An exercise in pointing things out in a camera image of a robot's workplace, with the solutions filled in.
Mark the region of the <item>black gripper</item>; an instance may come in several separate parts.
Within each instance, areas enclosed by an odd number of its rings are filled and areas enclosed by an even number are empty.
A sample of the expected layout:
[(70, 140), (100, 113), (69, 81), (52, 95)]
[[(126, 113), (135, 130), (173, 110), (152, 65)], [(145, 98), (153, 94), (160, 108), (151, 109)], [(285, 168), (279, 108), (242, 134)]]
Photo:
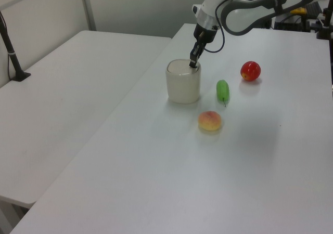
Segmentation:
[(195, 68), (197, 62), (199, 61), (202, 53), (205, 50), (205, 46), (208, 43), (212, 43), (216, 33), (218, 31), (218, 27), (213, 26), (211, 29), (206, 29), (202, 27), (200, 24), (196, 24), (194, 30), (194, 38), (196, 39), (196, 43), (192, 51), (190, 52), (190, 63), (189, 66)]

